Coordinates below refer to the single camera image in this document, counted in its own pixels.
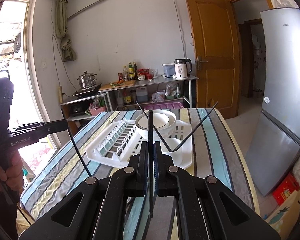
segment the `fan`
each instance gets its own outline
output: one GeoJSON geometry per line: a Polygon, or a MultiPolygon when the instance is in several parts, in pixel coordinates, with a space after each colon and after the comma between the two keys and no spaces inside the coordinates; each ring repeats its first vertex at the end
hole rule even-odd
{"type": "Polygon", "coordinates": [[[18,33],[13,42],[13,52],[17,54],[21,48],[21,33],[18,33]]]}

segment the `striped tablecloth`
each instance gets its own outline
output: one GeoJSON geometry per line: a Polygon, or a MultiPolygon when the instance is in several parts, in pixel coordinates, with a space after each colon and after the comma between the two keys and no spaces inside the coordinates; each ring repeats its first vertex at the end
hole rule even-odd
{"type": "MultiPolygon", "coordinates": [[[[207,109],[171,109],[178,120],[194,128],[207,114],[207,109]]],[[[135,120],[141,111],[104,112],[95,117],[74,140],[90,172],[98,179],[111,176],[115,168],[89,161],[87,145],[111,122],[126,118],[135,120]]],[[[214,175],[259,214],[255,188],[247,165],[229,127],[220,112],[212,111],[193,137],[193,162],[187,171],[205,178],[214,175]]],[[[44,170],[23,192],[21,202],[37,220],[65,195],[79,185],[87,173],[71,142],[67,143],[47,164],[44,170]]],[[[148,201],[138,197],[130,204],[124,230],[124,239],[178,239],[174,197],[156,197],[154,217],[148,220],[148,201]]]]}

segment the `green curtain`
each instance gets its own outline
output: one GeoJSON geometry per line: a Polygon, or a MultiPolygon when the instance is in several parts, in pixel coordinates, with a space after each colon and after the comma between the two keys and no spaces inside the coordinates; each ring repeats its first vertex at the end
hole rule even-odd
{"type": "Polygon", "coordinates": [[[58,0],[56,5],[56,36],[61,39],[62,60],[76,60],[77,56],[71,48],[71,37],[67,34],[66,0],[58,0]]]}

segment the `white wall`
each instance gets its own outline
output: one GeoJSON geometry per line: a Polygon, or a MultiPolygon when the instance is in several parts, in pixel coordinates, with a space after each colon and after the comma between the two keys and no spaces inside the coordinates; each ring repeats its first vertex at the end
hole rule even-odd
{"type": "MultiPolygon", "coordinates": [[[[54,8],[55,0],[34,0],[31,8],[32,18],[30,19],[32,32],[29,35],[29,39],[30,47],[33,51],[30,50],[29,56],[32,67],[34,67],[32,72],[36,78],[34,86],[39,91],[37,101],[41,104],[41,114],[45,121],[62,119],[58,99],[59,84],[52,49],[53,24],[51,22],[51,14],[54,19],[54,8]]],[[[75,90],[66,77],[57,47],[55,44],[55,57],[60,84],[65,93],[72,94],[75,90]]],[[[70,139],[66,131],[58,133],[57,137],[61,145],[64,145],[70,139]]]]}
{"type": "Polygon", "coordinates": [[[269,9],[266,0],[241,0],[233,3],[233,5],[238,24],[242,24],[244,21],[260,19],[260,12],[269,9]]]}
{"type": "MultiPolygon", "coordinates": [[[[69,0],[68,15],[95,1],[69,0]]],[[[186,57],[194,67],[186,1],[175,1],[186,57]]],[[[109,83],[132,61],[163,73],[163,63],[184,57],[173,0],[106,0],[70,20],[68,27],[78,56],[67,63],[73,78],[91,71],[98,73],[98,80],[109,83]]]]}

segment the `refrigerator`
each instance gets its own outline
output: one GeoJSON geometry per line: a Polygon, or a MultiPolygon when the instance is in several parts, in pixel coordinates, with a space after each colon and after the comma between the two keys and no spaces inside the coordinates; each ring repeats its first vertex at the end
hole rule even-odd
{"type": "Polygon", "coordinates": [[[260,13],[266,39],[266,86],[256,133],[245,157],[263,196],[300,155],[300,10],[260,13]]]}

